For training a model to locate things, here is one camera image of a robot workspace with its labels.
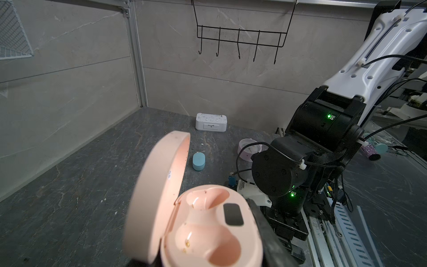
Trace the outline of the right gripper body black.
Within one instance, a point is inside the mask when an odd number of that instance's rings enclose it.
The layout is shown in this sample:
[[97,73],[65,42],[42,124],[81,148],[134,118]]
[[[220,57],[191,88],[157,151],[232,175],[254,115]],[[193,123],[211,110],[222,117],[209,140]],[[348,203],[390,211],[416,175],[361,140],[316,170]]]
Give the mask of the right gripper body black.
[[260,210],[285,249],[298,264],[304,264],[306,261],[306,254],[303,248],[292,243],[295,239],[306,241],[308,238],[309,231],[302,217],[302,213],[293,218],[284,216],[277,209],[267,206],[262,206]]

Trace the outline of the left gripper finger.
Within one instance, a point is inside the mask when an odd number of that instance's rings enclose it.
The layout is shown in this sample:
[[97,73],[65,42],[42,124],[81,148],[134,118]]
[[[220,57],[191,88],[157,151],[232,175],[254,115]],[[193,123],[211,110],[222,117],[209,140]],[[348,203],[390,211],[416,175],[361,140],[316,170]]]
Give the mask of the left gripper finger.
[[251,199],[246,199],[255,218],[262,241],[263,260],[262,267],[298,267],[297,261],[283,246],[274,233],[269,222],[260,208]]

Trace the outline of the peach earbud charging case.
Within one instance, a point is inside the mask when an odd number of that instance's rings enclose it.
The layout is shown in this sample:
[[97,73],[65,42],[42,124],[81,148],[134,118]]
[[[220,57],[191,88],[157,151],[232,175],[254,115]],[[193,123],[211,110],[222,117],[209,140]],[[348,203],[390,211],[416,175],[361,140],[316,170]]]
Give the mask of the peach earbud charging case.
[[173,131],[151,150],[127,211],[124,253],[164,267],[261,266],[261,236],[242,195],[221,185],[180,193],[189,147],[190,134]]

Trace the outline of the blue earbud charging case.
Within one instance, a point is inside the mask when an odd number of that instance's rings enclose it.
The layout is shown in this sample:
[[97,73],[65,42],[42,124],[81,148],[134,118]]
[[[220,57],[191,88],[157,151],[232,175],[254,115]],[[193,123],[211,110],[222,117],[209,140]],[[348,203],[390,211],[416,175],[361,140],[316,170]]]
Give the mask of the blue earbud charging case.
[[203,152],[197,152],[192,157],[192,167],[196,171],[202,171],[205,168],[206,156]]

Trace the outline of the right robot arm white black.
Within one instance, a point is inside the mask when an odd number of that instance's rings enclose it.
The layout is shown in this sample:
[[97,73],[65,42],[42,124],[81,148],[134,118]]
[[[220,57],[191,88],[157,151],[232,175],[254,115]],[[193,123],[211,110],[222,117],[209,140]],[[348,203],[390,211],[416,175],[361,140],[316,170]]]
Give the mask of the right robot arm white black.
[[252,156],[252,177],[272,200],[255,213],[264,239],[265,265],[305,261],[292,245],[309,243],[317,267],[372,267],[344,205],[343,173],[360,150],[378,105],[407,83],[411,65],[426,64],[427,3],[375,7],[364,43],[349,62],[316,88],[294,113],[284,135]]

